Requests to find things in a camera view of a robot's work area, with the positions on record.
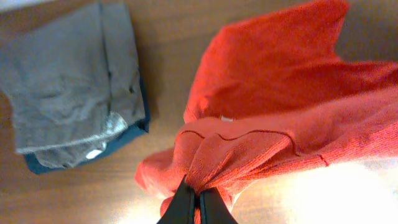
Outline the orange red printed t-shirt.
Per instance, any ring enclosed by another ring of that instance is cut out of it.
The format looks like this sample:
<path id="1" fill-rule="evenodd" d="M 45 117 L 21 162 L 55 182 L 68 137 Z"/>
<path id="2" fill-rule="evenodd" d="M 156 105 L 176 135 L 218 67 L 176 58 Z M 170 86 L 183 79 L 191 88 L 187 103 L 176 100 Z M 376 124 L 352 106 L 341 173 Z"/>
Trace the orange red printed t-shirt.
<path id="1" fill-rule="evenodd" d="M 259 179 L 397 156 L 397 63 L 335 54 L 346 1 L 313 1 L 223 27 L 197 70 L 174 145 L 135 180 L 163 198 L 181 182 L 227 208 Z"/>

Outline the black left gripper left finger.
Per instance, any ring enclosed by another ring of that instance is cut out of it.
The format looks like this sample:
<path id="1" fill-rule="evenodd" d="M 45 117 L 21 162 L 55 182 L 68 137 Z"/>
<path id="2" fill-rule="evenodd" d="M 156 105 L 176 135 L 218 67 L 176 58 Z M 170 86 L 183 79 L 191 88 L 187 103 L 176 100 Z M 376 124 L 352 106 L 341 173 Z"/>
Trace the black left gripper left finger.
<path id="1" fill-rule="evenodd" d="M 194 224 L 195 193 L 183 177 L 169 207 L 157 224 Z"/>

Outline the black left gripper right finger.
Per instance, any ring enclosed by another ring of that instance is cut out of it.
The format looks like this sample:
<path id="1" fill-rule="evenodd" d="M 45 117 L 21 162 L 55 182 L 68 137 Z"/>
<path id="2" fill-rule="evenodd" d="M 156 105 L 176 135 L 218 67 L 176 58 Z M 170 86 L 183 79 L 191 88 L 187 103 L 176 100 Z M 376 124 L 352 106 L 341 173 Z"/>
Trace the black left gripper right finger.
<path id="1" fill-rule="evenodd" d="M 200 220 L 201 224 L 238 224 L 216 187 L 200 194 Z"/>

